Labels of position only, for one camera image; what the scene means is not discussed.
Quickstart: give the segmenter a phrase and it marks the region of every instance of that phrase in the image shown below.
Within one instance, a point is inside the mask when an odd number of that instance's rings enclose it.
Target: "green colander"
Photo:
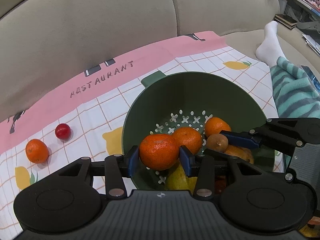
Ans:
[[[136,98],[124,121],[122,150],[149,134],[168,133],[183,126],[198,130],[204,141],[204,124],[212,116],[227,122],[232,131],[249,131],[265,123],[266,117],[254,99],[227,79],[201,72],[183,72],[166,76],[157,71],[142,80],[146,87]],[[272,171],[274,151],[252,151],[255,165]],[[153,171],[141,162],[132,178],[138,189],[164,190],[166,171]]]

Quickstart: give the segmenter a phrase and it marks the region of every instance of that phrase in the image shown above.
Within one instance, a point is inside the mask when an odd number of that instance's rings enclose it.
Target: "foot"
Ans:
[[[264,27],[264,41],[256,50],[257,59],[270,68],[277,64],[280,56],[285,57],[278,41],[277,26],[278,23],[272,21]]]

